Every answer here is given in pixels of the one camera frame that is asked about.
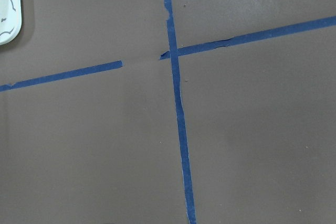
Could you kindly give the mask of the white tray with bear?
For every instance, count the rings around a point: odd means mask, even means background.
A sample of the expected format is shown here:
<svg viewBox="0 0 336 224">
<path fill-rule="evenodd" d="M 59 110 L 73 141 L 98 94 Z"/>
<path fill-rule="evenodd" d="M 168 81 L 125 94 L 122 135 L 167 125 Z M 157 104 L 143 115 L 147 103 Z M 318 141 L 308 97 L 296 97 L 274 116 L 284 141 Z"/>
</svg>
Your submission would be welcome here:
<svg viewBox="0 0 336 224">
<path fill-rule="evenodd" d="M 1 45 L 11 42 L 22 26 L 21 0 L 0 0 Z"/>
</svg>

